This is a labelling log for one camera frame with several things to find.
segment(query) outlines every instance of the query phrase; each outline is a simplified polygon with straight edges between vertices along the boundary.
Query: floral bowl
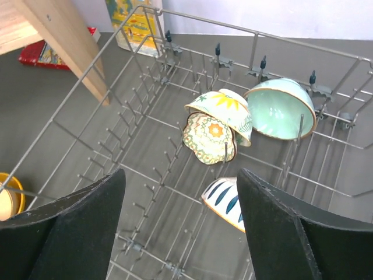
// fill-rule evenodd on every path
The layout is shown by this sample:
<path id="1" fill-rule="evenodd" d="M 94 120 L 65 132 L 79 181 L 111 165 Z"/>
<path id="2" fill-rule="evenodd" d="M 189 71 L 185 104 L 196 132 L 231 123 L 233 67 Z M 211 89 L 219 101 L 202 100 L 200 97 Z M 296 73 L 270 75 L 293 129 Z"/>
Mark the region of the floral bowl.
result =
<path id="1" fill-rule="evenodd" d="M 202 200 L 228 223 L 245 232 L 236 181 L 236 177 L 222 177 L 215 180 L 203 192 Z"/>
<path id="2" fill-rule="evenodd" d="M 230 127 L 199 112 L 189 115 L 182 140 L 185 146 L 206 165 L 213 165 L 224 160 L 231 161 L 237 153 L 234 133 Z"/>
<path id="3" fill-rule="evenodd" d="M 240 145 L 251 146 L 251 114 L 247 101 L 236 92 L 228 89 L 207 92 L 197 97 L 192 103 L 185 105 L 185 108 L 200 111 L 218 119 L 242 136 Z"/>

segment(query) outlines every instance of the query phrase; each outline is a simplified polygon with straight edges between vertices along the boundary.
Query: ceramic bowl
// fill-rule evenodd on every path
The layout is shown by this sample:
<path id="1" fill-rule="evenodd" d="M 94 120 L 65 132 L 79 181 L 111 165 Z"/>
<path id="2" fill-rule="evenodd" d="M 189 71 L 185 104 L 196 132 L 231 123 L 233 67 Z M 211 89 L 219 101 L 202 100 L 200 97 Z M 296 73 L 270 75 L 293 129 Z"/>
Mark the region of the ceramic bowl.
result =
<path id="1" fill-rule="evenodd" d="M 183 130 L 184 144 L 206 165 L 231 161 L 237 153 L 234 134 L 229 126 L 203 113 L 192 113 Z"/>
<path id="2" fill-rule="evenodd" d="M 236 177 L 222 177 L 215 180 L 203 192 L 202 200 L 228 223 L 245 232 L 236 181 Z"/>
<path id="3" fill-rule="evenodd" d="M 240 145 L 251 145 L 251 114 L 246 100 L 236 92 L 228 89 L 207 92 L 197 97 L 192 103 L 185 105 L 185 108 L 200 111 L 218 119 L 242 136 Z"/>
<path id="4" fill-rule="evenodd" d="M 316 127 L 314 105 L 308 93 L 291 79 L 267 80 L 244 94 L 252 114 L 255 130 L 270 137 L 292 140 L 298 137 L 301 115 L 304 115 L 301 137 Z"/>

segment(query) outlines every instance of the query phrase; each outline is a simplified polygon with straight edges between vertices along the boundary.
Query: yellow floral bowl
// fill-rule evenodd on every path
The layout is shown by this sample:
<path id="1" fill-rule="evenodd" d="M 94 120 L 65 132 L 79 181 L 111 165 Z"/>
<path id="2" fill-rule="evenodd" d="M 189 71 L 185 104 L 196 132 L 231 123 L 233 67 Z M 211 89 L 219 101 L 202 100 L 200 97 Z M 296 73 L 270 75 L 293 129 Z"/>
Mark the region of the yellow floral bowl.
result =
<path id="1" fill-rule="evenodd" d="M 185 108 L 200 111 L 218 119 L 241 136 L 237 137 L 237 144 L 251 146 L 251 114 L 247 101 L 236 92 L 229 89 L 207 92 L 197 97 L 192 103 L 185 105 Z"/>
<path id="2" fill-rule="evenodd" d="M 206 165 L 226 162 L 234 159 L 237 148 L 234 133 L 221 121 L 203 114 L 192 113 L 183 130 L 185 146 L 194 152 L 196 157 Z"/>

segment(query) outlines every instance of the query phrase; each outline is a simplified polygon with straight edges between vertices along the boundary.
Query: wooden board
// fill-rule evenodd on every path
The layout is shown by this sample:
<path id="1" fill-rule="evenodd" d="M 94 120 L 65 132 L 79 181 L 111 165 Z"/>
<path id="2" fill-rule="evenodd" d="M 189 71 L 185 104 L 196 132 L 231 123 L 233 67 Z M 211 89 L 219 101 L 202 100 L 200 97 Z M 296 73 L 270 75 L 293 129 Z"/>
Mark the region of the wooden board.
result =
<path id="1" fill-rule="evenodd" d="M 80 77 L 98 54 L 98 45 L 71 0 L 13 0 L 12 3 Z M 96 68 L 104 76 L 101 60 L 96 62 Z M 95 70 L 90 70 L 83 83 L 99 101 L 102 100 L 107 87 Z"/>
<path id="2" fill-rule="evenodd" d="M 11 0 L 0 0 L 0 55 L 42 39 Z"/>

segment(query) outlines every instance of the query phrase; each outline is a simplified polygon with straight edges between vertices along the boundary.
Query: white bowl with blue pattern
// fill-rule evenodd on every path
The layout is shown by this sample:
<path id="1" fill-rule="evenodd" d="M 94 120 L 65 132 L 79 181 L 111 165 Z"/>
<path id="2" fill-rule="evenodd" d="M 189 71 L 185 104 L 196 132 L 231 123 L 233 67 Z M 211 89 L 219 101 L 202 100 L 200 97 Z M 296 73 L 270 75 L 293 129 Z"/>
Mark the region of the white bowl with blue pattern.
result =
<path id="1" fill-rule="evenodd" d="M 202 200 L 228 223 L 245 232 L 236 182 L 236 177 L 222 177 L 215 180 L 203 192 Z"/>

